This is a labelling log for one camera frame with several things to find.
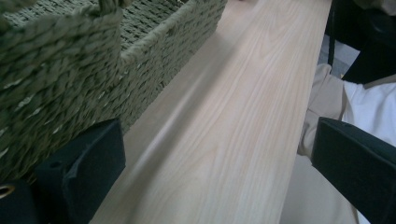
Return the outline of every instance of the light wood surface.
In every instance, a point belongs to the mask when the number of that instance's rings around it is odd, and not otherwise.
[[[229,0],[216,33],[124,136],[92,223],[277,223],[330,0]]]

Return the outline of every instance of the white fabric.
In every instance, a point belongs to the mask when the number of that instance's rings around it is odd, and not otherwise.
[[[311,160],[297,155],[279,224],[358,224],[356,215]]]
[[[330,75],[332,67],[319,64],[315,73],[297,153],[311,158],[319,117],[341,119],[344,82]]]
[[[396,83],[383,84],[368,90],[362,85],[344,82],[346,110],[342,121],[396,146]],[[369,221],[358,213],[360,224]]]

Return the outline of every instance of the wood grain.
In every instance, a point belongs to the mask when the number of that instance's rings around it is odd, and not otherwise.
[[[277,223],[331,2],[230,0],[124,136],[92,223]]]

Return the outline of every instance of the green woven basket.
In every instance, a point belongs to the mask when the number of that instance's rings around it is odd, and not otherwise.
[[[0,181],[29,176],[95,122],[120,118],[127,131],[215,31],[227,1],[22,9],[34,2],[0,1]]]

